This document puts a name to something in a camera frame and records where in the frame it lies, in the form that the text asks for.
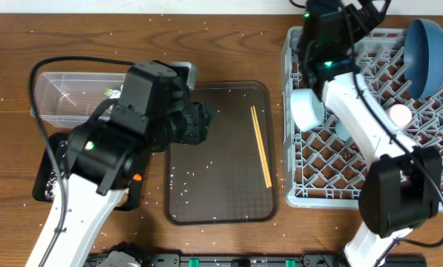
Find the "green tape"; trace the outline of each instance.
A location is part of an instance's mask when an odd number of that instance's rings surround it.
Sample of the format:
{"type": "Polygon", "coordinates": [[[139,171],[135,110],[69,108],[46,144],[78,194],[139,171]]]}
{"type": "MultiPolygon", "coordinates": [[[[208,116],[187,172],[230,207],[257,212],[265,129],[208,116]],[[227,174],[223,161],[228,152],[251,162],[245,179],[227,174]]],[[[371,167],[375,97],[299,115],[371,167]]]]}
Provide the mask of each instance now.
{"type": "Polygon", "coordinates": [[[295,267],[295,260],[286,260],[286,267],[295,267]]]}
{"type": "Polygon", "coordinates": [[[200,266],[200,260],[190,259],[190,267],[199,267],[199,266],[200,266]]]}

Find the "wooden chopsticks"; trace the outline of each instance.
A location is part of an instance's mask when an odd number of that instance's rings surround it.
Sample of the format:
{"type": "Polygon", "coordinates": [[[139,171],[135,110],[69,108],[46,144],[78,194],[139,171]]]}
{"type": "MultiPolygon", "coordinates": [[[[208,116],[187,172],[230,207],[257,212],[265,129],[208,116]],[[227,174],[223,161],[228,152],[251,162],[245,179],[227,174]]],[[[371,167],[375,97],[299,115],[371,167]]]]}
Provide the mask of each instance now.
{"type": "Polygon", "coordinates": [[[251,115],[252,115],[252,123],[254,124],[254,131],[256,133],[257,148],[259,148],[260,163],[263,166],[264,180],[266,181],[266,187],[271,188],[272,187],[271,174],[269,173],[269,166],[267,165],[266,152],[264,151],[263,137],[260,134],[259,121],[257,120],[255,106],[251,107],[251,115]]]}

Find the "clear plastic container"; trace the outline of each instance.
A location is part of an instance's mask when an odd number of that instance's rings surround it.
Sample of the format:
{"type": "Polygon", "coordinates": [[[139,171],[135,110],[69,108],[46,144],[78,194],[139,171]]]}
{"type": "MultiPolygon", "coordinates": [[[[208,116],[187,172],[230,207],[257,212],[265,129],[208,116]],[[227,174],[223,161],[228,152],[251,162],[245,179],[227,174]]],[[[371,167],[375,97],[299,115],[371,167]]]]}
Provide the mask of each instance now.
{"type": "Polygon", "coordinates": [[[109,91],[121,90],[124,79],[125,73],[45,72],[36,83],[36,104],[42,119],[54,127],[74,128],[109,98],[109,91]]]}

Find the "blue bowl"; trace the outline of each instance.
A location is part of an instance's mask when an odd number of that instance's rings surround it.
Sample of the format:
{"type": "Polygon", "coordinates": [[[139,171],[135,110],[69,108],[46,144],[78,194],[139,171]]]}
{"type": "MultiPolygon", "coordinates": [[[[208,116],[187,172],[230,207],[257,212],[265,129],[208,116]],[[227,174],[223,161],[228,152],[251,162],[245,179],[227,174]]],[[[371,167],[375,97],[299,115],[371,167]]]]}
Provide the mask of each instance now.
{"type": "Polygon", "coordinates": [[[404,45],[404,73],[413,84],[407,89],[411,97],[432,96],[443,82],[443,31],[427,19],[416,19],[407,30],[404,45]]]}

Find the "wooden table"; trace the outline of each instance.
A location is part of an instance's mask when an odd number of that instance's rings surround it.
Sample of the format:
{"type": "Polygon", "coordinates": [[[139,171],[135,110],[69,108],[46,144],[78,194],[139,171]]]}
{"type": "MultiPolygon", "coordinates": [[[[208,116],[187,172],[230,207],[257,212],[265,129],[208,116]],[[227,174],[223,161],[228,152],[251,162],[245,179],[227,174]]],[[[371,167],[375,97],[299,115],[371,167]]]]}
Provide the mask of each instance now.
{"type": "MultiPolygon", "coordinates": [[[[406,28],[413,19],[389,16],[381,27],[406,28]]],[[[433,19],[443,27],[443,17],[433,19]]],[[[50,208],[31,196],[44,150],[27,95],[28,76],[38,61],[69,55],[190,61],[198,66],[198,82],[262,82],[270,92],[276,168],[282,170],[280,49],[287,30],[302,24],[302,16],[0,14],[0,266],[26,263],[50,208]]],[[[126,68],[65,62],[42,70],[125,72],[126,68]]],[[[281,185],[281,172],[278,179],[281,185]]],[[[152,159],[145,181],[142,205],[135,211],[112,213],[93,253],[122,241],[147,251],[178,248],[184,254],[338,251],[361,222],[357,211],[290,208],[280,187],[280,209],[272,221],[179,227],[162,212],[163,155],[152,159]]],[[[440,214],[410,237],[432,242],[442,233],[440,214]]],[[[395,252],[422,253],[430,266],[443,266],[443,247],[428,250],[403,244],[395,252]]]]}

